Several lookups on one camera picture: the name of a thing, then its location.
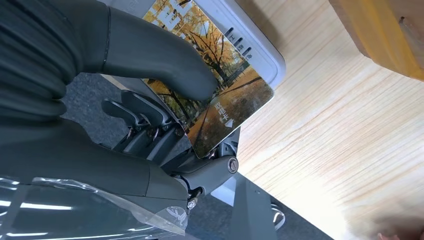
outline card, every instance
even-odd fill
[[[192,0],[156,0],[144,20],[188,41],[216,77],[210,99],[186,99],[156,79],[143,81],[179,119],[200,158],[269,102],[274,91]]]

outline white logo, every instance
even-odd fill
[[[226,126],[227,128],[233,128],[233,123],[234,123],[234,120],[233,120],[233,119],[230,119],[230,120],[228,120],[228,121],[226,122],[225,126]]]

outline wooden table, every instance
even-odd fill
[[[287,63],[242,127],[240,172],[336,240],[418,235],[424,82],[362,56],[327,0],[237,2]]]

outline light wood tabletop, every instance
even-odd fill
[[[242,126],[240,172],[336,240],[417,236],[424,82],[361,55],[327,0],[237,2],[287,64]]]

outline clear plastic wrap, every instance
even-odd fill
[[[158,213],[152,213],[122,197],[75,180],[35,177],[33,179],[33,183],[36,185],[45,185],[56,188],[81,189],[90,191],[93,194],[108,200],[119,208],[129,211],[132,216],[140,223],[152,226],[152,228],[148,227],[144,229],[134,229],[133,232],[152,232],[154,228],[163,230],[161,233],[156,231],[155,235],[150,236],[152,239],[168,237],[175,234],[185,235],[185,230],[188,224],[188,217],[186,211],[181,207],[170,206]]]

